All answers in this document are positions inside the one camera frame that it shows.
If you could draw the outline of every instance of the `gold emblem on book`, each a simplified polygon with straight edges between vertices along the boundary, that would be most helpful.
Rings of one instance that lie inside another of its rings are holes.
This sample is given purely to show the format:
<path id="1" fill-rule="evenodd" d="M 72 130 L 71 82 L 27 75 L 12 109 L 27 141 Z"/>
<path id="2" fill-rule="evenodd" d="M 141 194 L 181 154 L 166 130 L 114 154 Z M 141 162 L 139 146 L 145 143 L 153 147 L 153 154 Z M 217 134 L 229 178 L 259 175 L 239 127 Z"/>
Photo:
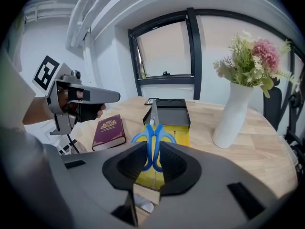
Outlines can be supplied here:
<path id="1" fill-rule="evenodd" d="M 111 140 L 117 139 L 117 138 L 122 137 L 122 136 L 123 136 L 123 135 L 122 135 L 122 132 L 120 132 L 120 134 L 116 135 L 116 136 L 113 137 Z"/>
<path id="2" fill-rule="evenodd" d="M 97 145 L 100 145 L 100 144 L 103 144 L 103 142 L 96 142 L 96 141 L 93 142 L 93 146 L 97 146 Z"/>
<path id="3" fill-rule="evenodd" d="M 101 130 L 116 125 L 116 120 L 109 120 L 101 126 Z"/>

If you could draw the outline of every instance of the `blue scissors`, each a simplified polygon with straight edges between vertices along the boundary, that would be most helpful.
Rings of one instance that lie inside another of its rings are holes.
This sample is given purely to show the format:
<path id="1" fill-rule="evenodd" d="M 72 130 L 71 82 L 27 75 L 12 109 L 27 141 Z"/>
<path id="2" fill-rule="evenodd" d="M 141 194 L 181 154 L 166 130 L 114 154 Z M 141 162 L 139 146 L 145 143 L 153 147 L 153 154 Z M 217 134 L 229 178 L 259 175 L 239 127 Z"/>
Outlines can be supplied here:
<path id="1" fill-rule="evenodd" d="M 155 123 L 156 125 L 155 131 L 153 130 L 153 123 Z M 156 146 L 154 148 L 152 160 L 152 138 L 154 135 L 156 136 Z M 153 166 L 156 171 L 162 172 L 162 168 L 157 164 L 160 150 L 160 141 L 163 137 L 167 137 L 171 140 L 172 143 L 176 144 L 177 142 L 171 134 L 165 131 L 163 125 L 160 124 L 158 118 L 157 104 L 155 100 L 152 103 L 151 120 L 149 122 L 149 125 L 146 125 L 144 131 L 140 132 L 132 139 L 132 143 L 135 143 L 142 136 L 145 136 L 147 138 L 147 165 L 144 166 L 142 171 L 149 170 L 150 167 Z"/>

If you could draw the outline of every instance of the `hand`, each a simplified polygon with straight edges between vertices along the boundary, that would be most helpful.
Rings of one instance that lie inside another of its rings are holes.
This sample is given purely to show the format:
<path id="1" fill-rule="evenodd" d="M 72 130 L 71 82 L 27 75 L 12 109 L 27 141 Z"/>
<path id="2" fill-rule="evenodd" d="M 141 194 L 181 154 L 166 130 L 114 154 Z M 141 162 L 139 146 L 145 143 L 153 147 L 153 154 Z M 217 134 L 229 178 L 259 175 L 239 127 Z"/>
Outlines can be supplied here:
<path id="1" fill-rule="evenodd" d="M 81 91 L 77 91 L 76 95 L 77 95 L 77 98 L 82 99 Z M 68 91 L 64 90 L 64 91 L 58 92 L 58 102 L 59 102 L 59 106 L 61 107 L 61 109 L 64 109 L 64 107 L 68 103 Z M 71 109 L 73 112 L 76 112 L 76 107 L 77 107 L 76 103 L 69 104 L 69 109 Z M 103 104 L 101 106 L 101 109 L 97 112 L 96 118 L 100 118 L 101 115 L 103 114 L 103 110 L 105 110 L 105 109 L 106 109 L 106 106 Z"/>

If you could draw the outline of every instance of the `scissors blade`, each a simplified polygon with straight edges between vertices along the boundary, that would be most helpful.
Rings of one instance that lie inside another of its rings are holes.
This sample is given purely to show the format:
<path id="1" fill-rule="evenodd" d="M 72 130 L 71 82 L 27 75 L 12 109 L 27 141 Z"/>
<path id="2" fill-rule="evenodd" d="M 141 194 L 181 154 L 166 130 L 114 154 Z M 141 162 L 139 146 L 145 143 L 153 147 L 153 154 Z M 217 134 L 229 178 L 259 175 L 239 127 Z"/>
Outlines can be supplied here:
<path id="1" fill-rule="evenodd" d="M 156 125 L 156 128 L 159 126 L 159 118 L 158 118 L 158 109 L 157 109 L 157 103 L 154 100 L 152 103 L 152 111 L 151 111 L 151 120 L 149 124 L 153 127 L 153 122 Z"/>

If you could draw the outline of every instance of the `white sleeve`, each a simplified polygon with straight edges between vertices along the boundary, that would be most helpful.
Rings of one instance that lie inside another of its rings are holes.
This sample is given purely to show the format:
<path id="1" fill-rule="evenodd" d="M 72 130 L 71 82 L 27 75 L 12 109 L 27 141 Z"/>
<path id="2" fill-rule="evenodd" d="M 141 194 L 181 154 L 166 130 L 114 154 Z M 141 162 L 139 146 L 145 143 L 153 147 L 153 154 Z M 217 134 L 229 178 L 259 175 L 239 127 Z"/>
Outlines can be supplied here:
<path id="1" fill-rule="evenodd" d="M 0 48 L 0 126 L 24 130 L 23 118 L 35 92 L 15 70 L 7 52 Z"/>

